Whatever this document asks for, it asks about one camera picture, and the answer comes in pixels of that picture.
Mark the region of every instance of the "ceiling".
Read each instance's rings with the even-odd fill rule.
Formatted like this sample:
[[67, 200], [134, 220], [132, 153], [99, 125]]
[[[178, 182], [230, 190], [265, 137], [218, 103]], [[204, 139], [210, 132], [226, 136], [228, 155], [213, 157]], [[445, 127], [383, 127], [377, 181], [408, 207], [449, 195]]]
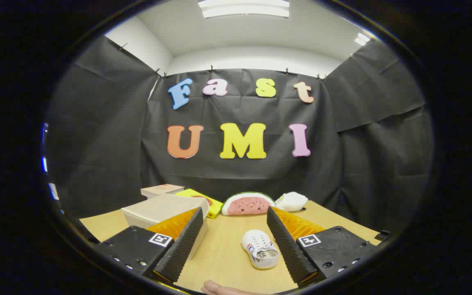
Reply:
[[230, 15], [204, 19], [197, 0], [170, 0], [138, 18], [173, 56], [236, 45], [287, 47], [346, 60], [362, 30], [312, 0], [291, 0], [288, 19]]

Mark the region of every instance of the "white wall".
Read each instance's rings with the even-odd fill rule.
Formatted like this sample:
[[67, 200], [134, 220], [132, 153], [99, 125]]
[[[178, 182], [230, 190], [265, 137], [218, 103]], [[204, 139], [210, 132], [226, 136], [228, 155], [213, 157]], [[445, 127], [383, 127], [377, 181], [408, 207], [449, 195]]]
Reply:
[[167, 75], [210, 69], [267, 69], [316, 77], [329, 75], [341, 60], [302, 50], [270, 46], [229, 46], [182, 54], [172, 59]]
[[160, 68], [160, 73], [168, 73], [168, 66], [172, 60], [172, 54], [161, 43], [161, 41], [150, 31], [143, 22], [132, 17], [119, 24], [105, 34], [108, 39], [124, 48], [149, 67], [156, 70]]

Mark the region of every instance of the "beige box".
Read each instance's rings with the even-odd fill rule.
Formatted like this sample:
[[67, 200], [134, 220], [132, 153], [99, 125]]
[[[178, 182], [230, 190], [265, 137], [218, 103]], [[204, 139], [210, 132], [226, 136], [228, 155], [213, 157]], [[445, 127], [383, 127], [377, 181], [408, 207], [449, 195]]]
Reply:
[[204, 198], [189, 198], [160, 194], [159, 196], [155, 196], [148, 200], [124, 207], [121, 210], [123, 211], [129, 226], [135, 225], [141, 228], [148, 228], [154, 224], [162, 222], [163, 220], [167, 220], [197, 207], [202, 208], [204, 223], [196, 237], [191, 253], [187, 258], [187, 260], [191, 260], [202, 242], [205, 232], [207, 231], [205, 218], [209, 212], [209, 204]]
[[141, 194], [146, 196], [147, 199], [154, 198], [155, 196], [159, 196], [161, 194], [171, 194], [183, 191], [183, 187], [179, 185], [173, 184], [162, 184], [152, 187], [146, 187], [141, 189]]

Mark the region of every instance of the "white plush toy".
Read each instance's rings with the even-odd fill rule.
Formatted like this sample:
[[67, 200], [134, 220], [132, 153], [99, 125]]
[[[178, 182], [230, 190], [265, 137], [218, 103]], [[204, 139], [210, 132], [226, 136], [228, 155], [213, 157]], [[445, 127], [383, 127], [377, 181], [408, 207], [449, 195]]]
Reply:
[[305, 196], [298, 194], [296, 192], [290, 192], [283, 194], [279, 199], [277, 199], [274, 204], [277, 206], [278, 209], [284, 211], [299, 211], [303, 208], [305, 203], [307, 203], [309, 199]]

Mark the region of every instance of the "blue letter f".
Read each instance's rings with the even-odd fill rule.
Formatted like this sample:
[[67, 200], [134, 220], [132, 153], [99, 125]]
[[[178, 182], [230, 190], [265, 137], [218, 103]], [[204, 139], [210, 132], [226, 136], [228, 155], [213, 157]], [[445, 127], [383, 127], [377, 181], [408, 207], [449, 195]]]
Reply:
[[176, 110], [189, 102], [189, 99], [186, 98], [184, 95], [189, 95], [191, 93], [191, 89], [187, 85], [191, 84], [192, 82], [193, 81], [191, 78], [187, 78], [182, 82], [179, 82], [178, 84], [169, 88], [168, 92], [171, 93], [172, 99], [174, 100], [174, 106], [172, 107], [173, 109]]

